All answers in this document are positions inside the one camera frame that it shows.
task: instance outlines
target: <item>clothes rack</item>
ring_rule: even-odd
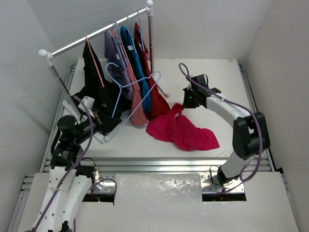
[[[117,21],[118,25],[121,25],[125,22],[127,22],[130,19],[133,19],[135,17],[137,17],[140,14],[143,13],[147,13],[148,15],[148,30],[149,30],[149,51],[150,51],[150,65],[151,65],[151,73],[154,72],[154,53],[153,53],[153,1],[152,0],[147,0],[146,1],[146,6],[143,7],[142,9],[140,9],[139,11],[136,11],[133,14],[128,15],[127,17],[124,17],[120,20]],[[89,35],[87,35],[87,37],[83,37],[73,43],[70,43],[69,45],[55,51],[55,52],[48,52],[44,49],[41,49],[38,53],[39,56],[42,57],[45,61],[47,66],[50,68],[51,72],[53,73],[54,77],[56,80],[58,80],[58,83],[60,85],[60,88],[64,94],[64,96],[68,99],[68,102],[70,103],[70,105],[72,106],[73,110],[75,111],[75,113],[80,116],[80,112],[77,109],[76,105],[74,104],[73,98],[70,95],[70,92],[68,91],[67,87],[65,86],[64,82],[62,81],[62,78],[60,77],[58,71],[56,70],[56,68],[54,67],[54,64],[52,63],[52,59],[56,56],[61,55],[62,53],[65,53],[69,50],[71,50],[72,48],[75,48],[78,45],[81,45],[83,43],[86,42],[87,39],[93,39],[95,37],[97,37],[98,35],[101,35],[105,32],[107,32],[108,30],[111,30],[113,28],[113,24],[109,24]]]

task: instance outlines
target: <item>white panel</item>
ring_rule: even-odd
[[[39,170],[60,89],[37,55],[54,48],[28,4],[0,5],[0,231],[7,231],[25,174]]]
[[[223,92],[227,99],[240,103],[249,108],[249,102],[243,85],[236,60],[226,59],[156,59],[155,69],[162,73],[162,79],[169,88],[171,96],[166,98],[170,106],[174,103],[183,103],[183,88],[188,86],[188,81],[178,68],[179,62],[184,62],[191,75],[206,73],[210,87],[216,87]],[[74,78],[70,87],[70,93],[79,92],[84,86],[84,60],[79,60]],[[87,152],[90,157],[229,157],[233,151],[233,129],[216,113],[205,109],[203,106],[197,109],[185,109],[183,114],[187,116],[196,127],[208,128],[216,135],[220,148],[210,151],[182,151],[172,143],[166,143],[154,139],[146,133],[144,128],[137,128],[129,121],[110,143],[100,144],[97,140]],[[128,113],[123,114],[123,121]],[[88,141],[82,144],[85,148]]]
[[[28,0],[56,48],[145,6],[146,0]],[[243,62],[273,0],[154,0],[156,58],[236,58]],[[148,43],[147,16],[141,25]],[[103,57],[103,37],[92,42]],[[71,65],[83,45],[63,54]]]
[[[301,231],[309,231],[309,2],[278,0],[254,43],[247,73],[267,120],[271,151],[282,166]]]
[[[18,232],[31,227],[47,180],[48,174],[35,175]],[[82,203],[77,231],[298,231],[280,173],[257,173],[245,184],[246,202],[203,203],[197,174],[128,174],[116,181],[115,206]]]

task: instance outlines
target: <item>gray wall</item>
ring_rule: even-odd
[[[146,0],[28,0],[56,48],[142,8]],[[273,0],[154,0],[156,58],[237,58],[243,62]],[[141,17],[148,37],[147,16]],[[103,37],[92,41],[103,57]],[[63,54],[76,62],[83,46]]]
[[[0,31],[0,231],[7,231],[25,174],[39,170],[60,90],[37,55],[53,47],[27,2],[1,1]]]
[[[267,119],[301,232],[309,231],[309,2],[277,0],[247,60],[246,72]]]

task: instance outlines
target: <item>clothing rack rod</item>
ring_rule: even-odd
[[[139,14],[146,13],[146,12],[147,12],[147,8],[146,7],[142,8],[141,10],[139,10]],[[137,11],[135,13],[133,13],[133,14],[130,14],[128,17],[125,17],[125,18],[122,18],[122,19],[118,20],[117,24],[121,25],[121,24],[127,22],[128,18],[132,19],[132,18],[135,18],[136,16],[138,16]],[[112,28],[113,28],[113,24],[109,24],[108,26],[106,26],[106,27],[104,27],[104,28],[102,28],[100,30],[97,30],[97,31],[87,35],[87,38],[90,40],[92,38],[97,37],[100,34],[103,34],[103,33],[107,32],[108,30],[110,30]],[[86,42],[86,37],[83,37],[83,38],[81,38],[81,39],[79,39],[79,40],[77,40],[77,41],[75,41],[75,42],[73,42],[73,43],[71,43],[71,44],[69,44],[69,45],[67,45],[67,46],[57,50],[57,51],[55,51],[55,52],[53,52],[52,56],[53,57],[59,56],[60,54],[66,52],[66,51],[69,51],[72,48],[74,48],[74,47],[76,47],[76,46],[78,46],[78,45],[80,45],[82,43],[85,43],[85,42]]]

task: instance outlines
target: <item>white pipe connector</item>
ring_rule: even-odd
[[[146,1],[146,8],[147,8],[147,15],[148,17],[151,17],[154,15],[154,9],[153,9],[153,4],[154,2],[152,0],[147,0]]]
[[[52,59],[54,58],[53,55],[50,53],[50,52],[47,52],[46,50],[44,49],[41,49],[39,52],[38,52],[39,56],[42,57],[46,63],[47,63],[47,66],[48,67],[52,67],[53,66],[53,63],[52,63]]]

